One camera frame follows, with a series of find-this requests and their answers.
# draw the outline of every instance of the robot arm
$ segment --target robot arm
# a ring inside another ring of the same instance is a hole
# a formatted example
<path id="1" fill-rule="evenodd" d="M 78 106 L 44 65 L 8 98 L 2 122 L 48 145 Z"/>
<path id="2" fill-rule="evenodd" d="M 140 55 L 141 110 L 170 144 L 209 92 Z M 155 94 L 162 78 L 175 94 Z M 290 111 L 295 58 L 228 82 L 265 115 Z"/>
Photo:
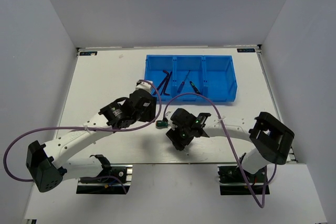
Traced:
<path id="1" fill-rule="evenodd" d="M 38 190 L 49 191 L 65 179 L 110 175 L 111 164 L 102 155 L 85 159 L 75 159 L 73 156 L 97 140 L 119 129 L 128 128 L 136 121 L 152 121 L 155 109 L 156 97 L 151 95 L 151 86 L 138 82 L 129 98 L 116 99 L 87 120 L 85 130 L 71 131 L 44 144 L 38 141 L 31 143 L 26 166 Z M 194 137 L 226 136 L 218 122 L 205 125 L 209 116 L 209 113 L 200 113 L 195 117 L 184 109 L 177 109 L 171 116 L 172 127 L 166 135 L 179 151 L 189 145 Z M 294 138 L 290 129 L 267 112 L 261 112 L 256 120 L 254 128 L 248 132 L 243 125 L 225 120 L 232 138 L 250 141 L 256 147 L 240 158 L 244 171 L 249 174 L 255 174 L 271 163 L 284 164 Z M 241 175 L 238 169 L 233 174 L 237 177 Z"/>
<path id="2" fill-rule="evenodd" d="M 210 116 L 200 113 L 195 117 L 184 109 L 177 109 L 171 116 L 172 127 L 166 135 L 179 151 L 194 137 L 226 136 L 218 122 L 205 125 Z M 261 112 L 256 120 L 254 128 L 248 132 L 237 123 L 225 123 L 230 137 L 252 142 L 256 147 L 240 158 L 244 171 L 249 174 L 257 173 L 268 164 L 285 164 L 294 139 L 293 131 L 271 114 Z"/>
<path id="3" fill-rule="evenodd" d="M 152 121 L 155 109 L 156 97 L 151 95 L 151 86 L 139 82 L 129 98 L 116 99 L 87 120 L 84 123 L 87 130 L 71 131 L 44 144 L 32 142 L 28 146 L 26 166 L 39 191 L 49 191 L 64 179 L 97 176 L 107 171 L 110 163 L 100 155 L 84 159 L 72 157 L 97 140 L 113 134 L 113 130 L 128 128 L 136 121 Z"/>

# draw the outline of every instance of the gray wall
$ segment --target gray wall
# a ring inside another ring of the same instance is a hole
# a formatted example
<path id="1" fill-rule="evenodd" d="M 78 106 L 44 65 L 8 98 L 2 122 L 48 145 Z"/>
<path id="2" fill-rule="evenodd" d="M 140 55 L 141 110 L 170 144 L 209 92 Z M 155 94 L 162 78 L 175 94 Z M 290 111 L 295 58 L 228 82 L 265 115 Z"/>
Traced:
<path id="1" fill-rule="evenodd" d="M 295 154 L 308 164 L 328 223 L 336 223 L 335 41 L 335 0 L 287 0 L 263 46 Z"/>
<path id="2" fill-rule="evenodd" d="M 49 0 L 0 0 L 1 223 L 21 223 L 32 186 L 5 174 L 5 148 L 28 130 L 57 123 L 75 56 Z M 52 132 L 35 134 L 14 146 L 9 157 L 12 172 L 29 178 L 28 143 L 51 137 Z"/>
<path id="3" fill-rule="evenodd" d="M 76 47 L 264 42 L 286 0 L 50 0 Z"/>

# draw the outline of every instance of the cable tie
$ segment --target cable tie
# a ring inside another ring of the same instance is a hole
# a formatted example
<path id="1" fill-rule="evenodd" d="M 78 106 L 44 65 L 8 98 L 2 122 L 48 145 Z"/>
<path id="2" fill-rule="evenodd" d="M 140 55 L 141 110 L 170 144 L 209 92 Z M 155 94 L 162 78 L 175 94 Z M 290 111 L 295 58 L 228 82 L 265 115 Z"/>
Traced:
<path id="1" fill-rule="evenodd" d="M 218 122 L 220 123 L 220 122 L 223 122 L 224 123 L 224 119 L 225 119 L 225 117 L 223 117 L 223 118 L 221 118 L 220 116 L 218 117 Z"/>
<path id="2" fill-rule="evenodd" d="M 86 124 L 83 124 L 84 130 L 87 131 L 89 134 L 91 134 L 91 131 L 88 129 L 88 126 Z"/>

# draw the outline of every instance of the black plastic part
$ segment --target black plastic part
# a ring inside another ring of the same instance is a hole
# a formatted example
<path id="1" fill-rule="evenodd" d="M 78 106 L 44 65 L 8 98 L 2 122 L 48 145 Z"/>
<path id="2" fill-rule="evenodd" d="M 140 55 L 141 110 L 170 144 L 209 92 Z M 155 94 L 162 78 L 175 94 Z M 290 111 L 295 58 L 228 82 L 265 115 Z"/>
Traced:
<path id="1" fill-rule="evenodd" d="M 178 108 L 171 116 L 175 128 L 170 129 L 166 136 L 178 151 L 182 151 L 194 137 L 209 137 L 203 130 L 209 116 L 211 116 L 209 113 L 200 113 L 198 117 L 195 117 L 185 109 Z"/>
<path id="2" fill-rule="evenodd" d="M 264 169 L 260 169 L 256 174 L 252 175 L 245 172 L 250 184 L 258 183 L 258 185 L 252 185 L 253 191 L 256 195 L 263 194 L 263 187 L 260 184 L 264 183 L 265 174 Z M 226 185 L 220 185 L 220 195 L 250 195 L 243 176 L 237 166 L 220 166 L 218 167 L 219 182 Z M 269 194 L 269 188 L 266 186 L 266 194 Z"/>
<path id="3" fill-rule="evenodd" d="M 256 52 L 254 48 L 237 48 L 237 52 Z"/>
<path id="4" fill-rule="evenodd" d="M 106 157 L 104 157 L 103 155 L 101 155 L 101 154 L 91 155 L 90 157 L 95 157 L 96 159 L 98 159 L 99 162 L 101 163 L 101 168 L 103 168 L 103 169 L 111 168 L 110 161 Z"/>
<path id="5" fill-rule="evenodd" d="M 253 191 L 255 195 L 263 194 L 262 186 L 253 186 Z M 220 195 L 251 195 L 249 189 L 246 186 L 219 186 Z M 266 186 L 266 195 L 269 195 L 269 187 Z"/>
<path id="6" fill-rule="evenodd" d="M 125 186 L 126 191 L 128 192 L 130 189 L 129 185 Z M 125 192 L 122 189 L 121 185 L 113 185 L 105 188 L 104 185 L 97 186 L 97 185 L 78 185 L 76 194 L 118 194 L 124 195 Z"/>
<path id="7" fill-rule="evenodd" d="M 294 132 L 267 112 L 261 112 L 256 120 L 254 128 L 249 130 L 251 141 L 264 159 L 273 164 L 285 164 Z"/>
<path id="8" fill-rule="evenodd" d="M 108 168 L 104 168 L 98 175 L 97 177 L 102 177 L 102 176 L 114 176 L 120 179 L 120 181 L 124 184 L 126 183 L 126 178 L 127 178 L 127 167 L 126 166 L 111 166 L 109 163 Z M 82 183 L 87 183 L 87 184 L 92 184 L 92 183 L 101 183 L 104 182 L 106 184 L 113 182 L 114 178 L 103 178 L 103 179 L 92 179 L 92 178 L 81 178 L 80 181 Z"/>
<path id="9" fill-rule="evenodd" d="M 123 100 L 123 104 L 119 104 L 117 99 L 99 111 L 113 129 L 128 128 L 136 121 L 150 122 L 155 118 L 156 97 L 147 91 L 135 90 L 129 98 Z"/>
<path id="10" fill-rule="evenodd" d="M 66 169 L 56 167 L 52 164 L 53 157 L 47 157 L 43 148 L 45 144 L 40 145 L 38 141 L 34 141 L 28 146 L 26 166 L 41 193 L 50 191 L 58 186 Z"/>
<path id="11" fill-rule="evenodd" d="M 80 52 L 79 56 L 91 56 L 91 55 L 97 55 L 97 51 L 91 51 L 91 52 Z"/>

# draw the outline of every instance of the wire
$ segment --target wire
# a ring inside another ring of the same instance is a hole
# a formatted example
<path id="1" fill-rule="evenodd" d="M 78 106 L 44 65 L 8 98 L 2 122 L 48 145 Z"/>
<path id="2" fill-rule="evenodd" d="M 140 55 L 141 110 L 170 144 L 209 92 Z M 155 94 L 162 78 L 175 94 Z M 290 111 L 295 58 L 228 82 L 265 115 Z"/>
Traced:
<path id="1" fill-rule="evenodd" d="M 4 163 L 4 170 L 5 172 L 8 174 L 9 177 L 11 177 L 14 180 L 20 181 L 20 182 L 33 182 L 32 179 L 23 179 L 23 178 L 19 178 L 16 177 L 15 175 L 13 175 L 10 170 L 8 169 L 8 165 L 7 165 L 7 157 L 8 157 L 8 153 L 11 150 L 11 148 L 13 147 L 13 145 L 15 143 L 17 143 L 21 138 L 36 133 L 36 132 L 40 132 L 40 131 L 51 131 L 51 130 L 76 130 L 76 131 L 86 131 L 86 130 L 90 130 L 90 131 L 105 131 L 105 132 L 128 132 L 128 131 L 136 131 L 142 128 L 147 127 L 148 125 L 154 123 L 156 121 L 156 119 L 158 119 L 160 113 L 161 113 L 161 108 L 162 108 L 162 102 L 161 102 L 161 96 L 158 92 L 158 90 L 156 89 L 156 87 L 154 86 L 154 84 L 152 84 L 149 81 L 146 80 L 139 80 L 140 82 L 146 82 L 148 83 L 150 86 L 152 86 L 152 88 L 155 90 L 155 93 L 158 94 L 157 97 L 159 98 L 159 111 L 156 114 L 155 118 L 150 121 L 149 123 L 143 124 L 141 126 L 135 127 L 135 128 L 131 128 L 131 129 L 103 129 L 103 128 L 99 128 L 99 127 L 79 127 L 79 126 L 57 126 L 57 127 L 45 127 L 45 128 L 39 128 L 39 129 L 35 129 L 35 130 L 31 130 L 28 131 L 20 136 L 18 136 L 16 139 L 14 139 L 10 145 L 7 147 L 5 153 L 4 153 L 4 158 L 3 158 L 3 163 Z"/>
<path id="2" fill-rule="evenodd" d="M 108 183 L 108 186 L 112 186 L 117 180 L 115 179 L 114 181 L 112 181 L 111 183 Z"/>
<path id="3" fill-rule="evenodd" d="M 253 187 L 253 186 L 256 184 L 256 182 L 257 182 L 257 177 L 255 176 L 255 177 L 254 177 L 253 184 L 251 185 L 251 187 Z"/>
<path id="4" fill-rule="evenodd" d="M 271 178 L 269 179 L 269 181 L 267 181 L 267 185 L 269 185 L 269 184 L 272 182 L 272 180 L 273 180 L 274 177 L 275 177 L 275 173 L 276 173 L 276 172 L 277 172 L 277 164 L 274 165 L 274 171 L 273 171 L 273 174 L 272 174 Z"/>
<path id="5" fill-rule="evenodd" d="M 100 182 L 100 183 L 104 183 L 104 182 L 106 182 L 106 181 L 108 181 L 109 179 L 107 178 L 107 179 L 105 179 L 104 181 L 101 181 L 101 179 L 98 179 L 98 181 Z"/>
<path id="6" fill-rule="evenodd" d="M 183 94 L 179 94 L 179 95 L 175 96 L 174 98 L 172 98 L 167 103 L 167 105 L 166 105 L 166 107 L 164 108 L 164 111 L 163 111 L 163 117 L 165 117 L 167 108 L 168 108 L 169 104 L 171 104 L 172 101 L 174 101 L 178 97 L 181 97 L 181 96 L 184 96 L 184 95 L 190 95 L 190 94 L 191 95 L 196 95 L 198 97 L 202 97 L 203 99 L 205 99 L 206 101 L 208 101 L 212 105 L 212 107 L 214 107 L 214 109 L 215 109 L 215 111 L 217 113 L 217 116 L 218 116 L 218 118 L 219 118 L 219 120 L 221 122 L 220 124 L 222 125 L 223 131 L 224 131 L 224 133 L 226 135 L 226 138 L 227 138 L 227 140 L 229 142 L 229 145 L 230 145 L 230 148 L 232 150 L 233 156 L 235 157 L 235 160 L 236 160 L 236 162 L 238 164 L 239 170 L 240 170 L 240 172 L 241 172 L 241 174 L 243 176 L 244 182 L 246 183 L 248 190 L 250 191 L 252 197 L 254 198 L 254 200 L 256 201 L 256 203 L 258 204 L 258 206 L 260 208 L 264 208 L 264 206 L 265 206 L 266 185 L 267 185 L 267 169 L 265 168 L 265 177 L 264 177 L 264 184 L 263 184 L 263 187 L 262 187 L 263 191 L 262 191 L 262 197 L 261 197 L 261 203 L 260 203 L 260 201 L 258 200 L 256 194 L 254 193 L 254 191 L 253 191 L 253 189 L 252 189 L 252 187 L 251 187 L 251 185 L 250 185 L 250 183 L 248 181 L 248 178 L 247 178 L 247 176 L 246 176 L 246 174 L 244 172 L 243 166 L 242 166 L 242 164 L 239 161 L 239 158 L 238 158 L 236 150 L 235 150 L 235 148 L 233 146 L 232 140 L 231 140 L 231 138 L 229 136 L 229 133 L 226 130 L 225 124 L 224 124 L 224 122 L 223 122 L 223 120 L 222 120 L 222 118 L 220 116 L 220 112 L 219 112 L 218 108 L 216 107 L 216 105 L 209 98 L 207 98 L 207 97 L 205 97 L 205 96 L 203 96 L 201 94 L 196 94 L 196 93 L 183 93 Z"/>
<path id="7" fill-rule="evenodd" d="M 125 194 L 127 194 L 127 190 L 124 186 L 124 184 L 120 181 L 120 179 L 118 179 L 117 177 L 114 177 L 114 176 L 100 176 L 100 177 L 82 177 L 82 179 L 90 179 L 90 180 L 97 180 L 97 179 L 102 179 L 102 178 L 114 178 L 114 181 L 118 181 L 118 183 L 122 186 L 122 189 L 124 190 Z"/>

